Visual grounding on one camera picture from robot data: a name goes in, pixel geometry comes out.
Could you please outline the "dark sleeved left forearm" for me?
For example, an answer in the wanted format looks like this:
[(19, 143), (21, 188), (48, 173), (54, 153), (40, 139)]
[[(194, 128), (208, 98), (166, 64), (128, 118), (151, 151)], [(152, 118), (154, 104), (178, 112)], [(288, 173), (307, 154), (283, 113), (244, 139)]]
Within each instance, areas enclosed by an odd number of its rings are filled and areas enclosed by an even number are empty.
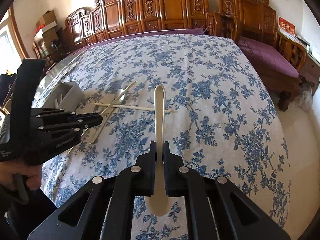
[(25, 208), (29, 197), (25, 189), (10, 191), (1, 185), (1, 229), (23, 231), (27, 226)]

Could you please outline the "person's left hand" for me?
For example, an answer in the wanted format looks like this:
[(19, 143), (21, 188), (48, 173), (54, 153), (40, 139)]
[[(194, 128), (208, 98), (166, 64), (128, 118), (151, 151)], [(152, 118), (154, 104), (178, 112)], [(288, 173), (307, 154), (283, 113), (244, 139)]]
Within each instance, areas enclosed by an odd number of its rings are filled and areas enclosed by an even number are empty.
[(27, 187), (30, 190), (36, 190), (41, 187), (42, 181), (42, 165), (29, 166), (21, 159), (1, 162), (1, 185), (7, 189), (14, 191), (13, 175), (21, 174), (27, 176)]

